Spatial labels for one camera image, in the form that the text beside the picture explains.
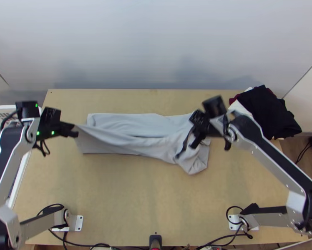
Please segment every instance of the pile of clothes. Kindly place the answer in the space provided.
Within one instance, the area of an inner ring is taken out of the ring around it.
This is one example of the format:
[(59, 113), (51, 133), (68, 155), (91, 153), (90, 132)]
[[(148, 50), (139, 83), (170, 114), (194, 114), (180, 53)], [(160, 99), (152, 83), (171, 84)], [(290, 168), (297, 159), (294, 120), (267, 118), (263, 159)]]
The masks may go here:
[(265, 85), (247, 89), (230, 98), (229, 104), (229, 110), (237, 110), (253, 117), (269, 140), (273, 137), (287, 138), (302, 132), (294, 115), (287, 110), (285, 101), (278, 99)]

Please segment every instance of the floor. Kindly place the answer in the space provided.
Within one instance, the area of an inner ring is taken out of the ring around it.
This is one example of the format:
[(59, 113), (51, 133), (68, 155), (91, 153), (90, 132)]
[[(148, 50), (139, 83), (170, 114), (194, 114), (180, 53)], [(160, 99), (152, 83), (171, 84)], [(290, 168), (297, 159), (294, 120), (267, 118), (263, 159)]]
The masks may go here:
[[(308, 142), (308, 136), (296, 136), (293, 138), (287, 138), (283, 141), (280, 141), (281, 147), (285, 155), (287, 155), (292, 161), (296, 161), (297, 156), (301, 152), (301, 150), (305, 147)], [(309, 149), (302, 160), (297, 164), (309, 177), (312, 178), (312, 149)], [(236, 246), (227, 246), (226, 249), (242, 249), (242, 250), (273, 250), (279, 247), (284, 247), (286, 245), (290, 245), (290, 243), (280, 243), (280, 244), (262, 244), (262, 245), (236, 245)], [(68, 250), (88, 250), (88, 247), (73, 247), (68, 246)], [(121, 250), (136, 250), (136, 248), (132, 247), (120, 247)], [(165, 247), (164, 250), (181, 250), (181, 247), (176, 247), (175, 249), (171, 247)], [(290, 247), (289, 250), (312, 250), (312, 241)], [(45, 245), (37, 245), (30, 246), (26, 245), (23, 250), (64, 250), (63, 246), (45, 246)]]

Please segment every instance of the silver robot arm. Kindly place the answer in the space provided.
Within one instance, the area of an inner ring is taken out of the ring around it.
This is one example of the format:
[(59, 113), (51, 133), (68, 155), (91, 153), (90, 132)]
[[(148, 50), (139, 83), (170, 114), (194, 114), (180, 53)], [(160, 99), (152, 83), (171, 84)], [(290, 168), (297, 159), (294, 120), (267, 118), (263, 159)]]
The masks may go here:
[(190, 118), (196, 136), (191, 147), (208, 136), (223, 137), (225, 150), (235, 145), (250, 151), (289, 190), (285, 206), (261, 208), (252, 203), (235, 215), (243, 223), (243, 230), (265, 225), (312, 234), (312, 180), (263, 136), (256, 121), (239, 112), (227, 111), (220, 96), (204, 101), (203, 106), (205, 112), (197, 110)]

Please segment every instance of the white backdrop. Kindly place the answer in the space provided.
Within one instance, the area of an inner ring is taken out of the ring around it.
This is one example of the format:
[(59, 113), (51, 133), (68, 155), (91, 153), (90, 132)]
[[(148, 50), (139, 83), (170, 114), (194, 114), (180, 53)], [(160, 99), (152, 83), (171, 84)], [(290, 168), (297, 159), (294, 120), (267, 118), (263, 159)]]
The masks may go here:
[(312, 65), (312, 0), (0, 1), (14, 90), (245, 89), (282, 97)]

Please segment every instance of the gray cloth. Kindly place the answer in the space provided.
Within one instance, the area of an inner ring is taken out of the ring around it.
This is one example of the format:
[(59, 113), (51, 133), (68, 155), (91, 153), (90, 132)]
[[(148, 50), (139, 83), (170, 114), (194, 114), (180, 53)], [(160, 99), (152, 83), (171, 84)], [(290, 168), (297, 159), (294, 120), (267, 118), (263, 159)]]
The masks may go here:
[(187, 115), (89, 114), (86, 125), (76, 125), (82, 153), (143, 155), (180, 165), (190, 175), (207, 168), (210, 140), (187, 150), (177, 159), (192, 124)]

